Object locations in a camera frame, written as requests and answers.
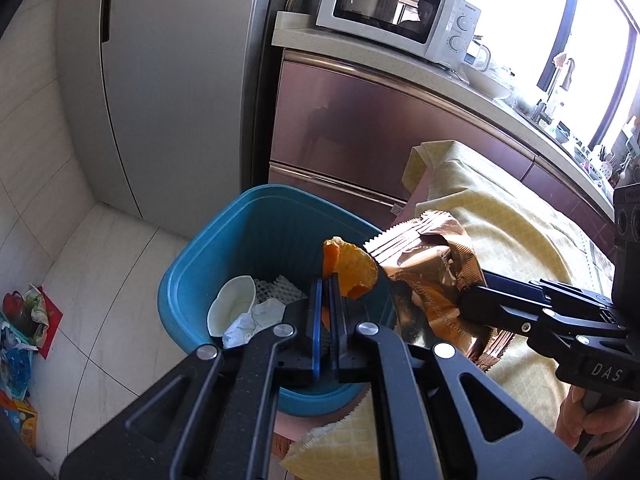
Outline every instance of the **microwave door window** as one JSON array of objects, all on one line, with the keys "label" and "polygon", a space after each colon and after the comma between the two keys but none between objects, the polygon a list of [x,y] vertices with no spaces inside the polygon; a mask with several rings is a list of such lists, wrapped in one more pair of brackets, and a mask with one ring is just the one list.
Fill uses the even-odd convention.
[{"label": "microwave door window", "polygon": [[441,0],[337,0],[334,16],[425,44]]}]

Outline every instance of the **microwave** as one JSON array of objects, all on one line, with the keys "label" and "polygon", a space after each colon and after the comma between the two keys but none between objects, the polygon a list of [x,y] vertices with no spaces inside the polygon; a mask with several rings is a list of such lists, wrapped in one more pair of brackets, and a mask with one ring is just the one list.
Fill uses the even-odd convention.
[{"label": "microwave", "polygon": [[480,9],[465,0],[321,0],[316,25],[457,70],[479,17]]}]

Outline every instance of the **brown snack bag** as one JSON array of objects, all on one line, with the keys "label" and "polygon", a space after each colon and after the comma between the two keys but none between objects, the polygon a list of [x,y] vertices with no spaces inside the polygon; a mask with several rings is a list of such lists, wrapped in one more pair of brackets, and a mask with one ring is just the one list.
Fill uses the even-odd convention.
[{"label": "brown snack bag", "polygon": [[500,359],[513,334],[467,322],[456,306],[460,292],[486,283],[471,238],[450,213],[425,211],[364,247],[392,280],[398,329],[405,341],[424,346],[427,322],[435,335],[482,370]]}]

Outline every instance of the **microwave knob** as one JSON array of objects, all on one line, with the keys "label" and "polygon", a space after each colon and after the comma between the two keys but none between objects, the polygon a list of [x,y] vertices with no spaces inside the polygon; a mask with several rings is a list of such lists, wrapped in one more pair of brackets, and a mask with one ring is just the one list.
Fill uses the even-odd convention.
[{"label": "microwave knob", "polygon": [[471,20],[466,16],[460,16],[457,23],[460,30],[469,30],[471,28]]},{"label": "microwave knob", "polygon": [[449,40],[449,46],[458,52],[465,47],[465,40],[460,38],[460,36],[452,36]]}]

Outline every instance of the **countertop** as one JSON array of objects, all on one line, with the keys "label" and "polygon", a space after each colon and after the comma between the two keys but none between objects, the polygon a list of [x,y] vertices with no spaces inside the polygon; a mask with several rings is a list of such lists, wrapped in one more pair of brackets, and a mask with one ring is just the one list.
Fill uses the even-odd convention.
[{"label": "countertop", "polygon": [[279,12],[272,44],[357,63],[410,81],[498,126],[562,171],[611,219],[613,206],[604,193],[555,142],[531,126],[502,101],[470,88],[455,75],[417,57],[383,45],[315,28],[312,16]]}]

